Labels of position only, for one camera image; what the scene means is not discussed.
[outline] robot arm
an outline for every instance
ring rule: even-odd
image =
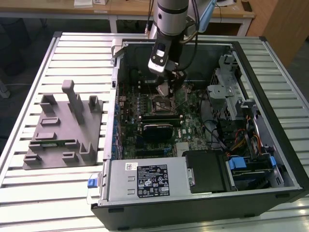
[[[199,28],[195,28],[189,38],[193,39],[198,32],[206,30],[216,2],[217,0],[155,0],[153,27],[156,28],[156,42],[148,67],[151,72],[168,79],[168,83],[164,83],[167,86],[161,87],[161,90],[157,88],[161,95],[170,96],[182,85],[184,75],[175,71],[179,68],[183,45],[190,41],[184,41],[184,35],[196,25],[195,12],[201,15],[198,19]]]

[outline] motherboard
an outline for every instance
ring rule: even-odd
[[[148,93],[140,89],[123,86],[120,97],[123,159],[177,157],[210,147],[199,113],[201,90],[186,84],[163,98],[149,86]]]

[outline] power supply label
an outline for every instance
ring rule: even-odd
[[[168,166],[138,166],[137,190],[139,198],[169,196]]]

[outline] metal workbench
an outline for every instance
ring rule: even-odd
[[[54,37],[0,159],[0,231],[107,231],[87,204],[87,180],[102,171],[109,108],[113,38],[138,34],[63,33]],[[238,40],[306,172],[309,171],[309,105],[267,42],[259,38],[201,36],[200,40]],[[104,101],[97,166],[44,170],[22,169],[44,93],[67,101],[64,79],[75,82],[82,99]],[[249,87],[244,84],[248,95]],[[98,191],[91,192],[92,198]],[[259,217],[192,223],[137,231],[304,231],[309,230],[309,200],[279,205]]]

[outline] desk leg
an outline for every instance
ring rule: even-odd
[[[110,15],[108,20],[110,21],[111,33],[117,33],[117,16]]]
[[[239,28],[237,36],[246,36],[249,26],[251,24],[252,18],[244,18],[243,22]]]

